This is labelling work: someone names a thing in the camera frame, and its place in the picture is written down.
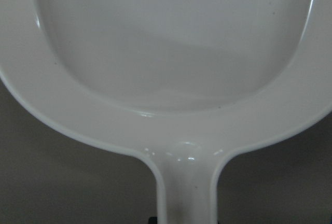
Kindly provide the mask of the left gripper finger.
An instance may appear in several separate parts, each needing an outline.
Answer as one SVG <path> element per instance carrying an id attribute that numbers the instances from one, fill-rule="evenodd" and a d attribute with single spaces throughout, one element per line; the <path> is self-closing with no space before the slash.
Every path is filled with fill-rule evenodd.
<path id="1" fill-rule="evenodd" d="M 158 217 L 157 216 L 149 217 L 148 224 L 158 224 Z"/>

